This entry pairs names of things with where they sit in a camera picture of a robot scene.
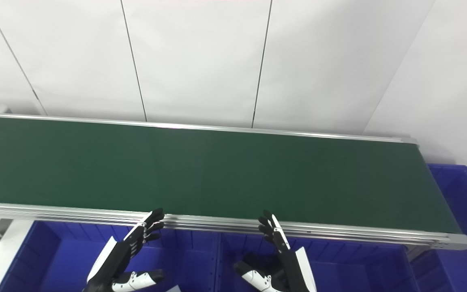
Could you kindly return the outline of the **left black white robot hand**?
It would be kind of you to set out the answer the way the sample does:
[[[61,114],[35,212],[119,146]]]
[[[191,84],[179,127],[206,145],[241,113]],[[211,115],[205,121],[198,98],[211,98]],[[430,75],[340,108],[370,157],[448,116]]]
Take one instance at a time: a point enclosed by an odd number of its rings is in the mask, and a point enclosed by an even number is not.
[[[89,271],[84,292],[133,292],[161,283],[165,279],[162,269],[126,272],[130,261],[144,244],[161,237],[165,226],[164,210],[150,211],[124,237],[117,241],[110,237]]]

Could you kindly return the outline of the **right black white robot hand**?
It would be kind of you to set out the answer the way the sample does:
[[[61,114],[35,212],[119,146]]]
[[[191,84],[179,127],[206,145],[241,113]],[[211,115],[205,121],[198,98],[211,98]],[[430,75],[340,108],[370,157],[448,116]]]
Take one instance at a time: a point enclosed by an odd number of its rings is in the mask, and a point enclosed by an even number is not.
[[[304,247],[291,249],[276,216],[263,210],[258,218],[263,238],[276,249],[276,261],[264,264],[254,253],[233,265],[235,273],[259,292],[316,292],[317,286]]]

